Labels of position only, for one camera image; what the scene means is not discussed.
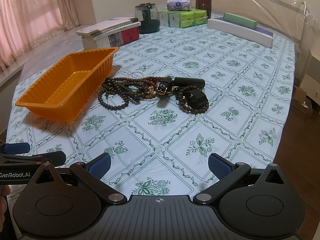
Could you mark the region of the person's left hand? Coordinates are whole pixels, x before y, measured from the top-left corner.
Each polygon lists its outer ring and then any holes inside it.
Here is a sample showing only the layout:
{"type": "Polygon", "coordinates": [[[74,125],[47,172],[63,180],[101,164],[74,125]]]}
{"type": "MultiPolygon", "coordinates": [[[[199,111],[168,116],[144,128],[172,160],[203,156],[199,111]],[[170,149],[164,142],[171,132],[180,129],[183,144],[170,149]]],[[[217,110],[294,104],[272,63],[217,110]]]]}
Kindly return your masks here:
{"type": "Polygon", "coordinates": [[[7,201],[6,201],[6,196],[8,196],[11,192],[11,189],[8,185],[4,185],[3,188],[1,189],[1,194],[0,194],[0,214],[1,216],[4,215],[5,211],[7,210],[7,201]]]}

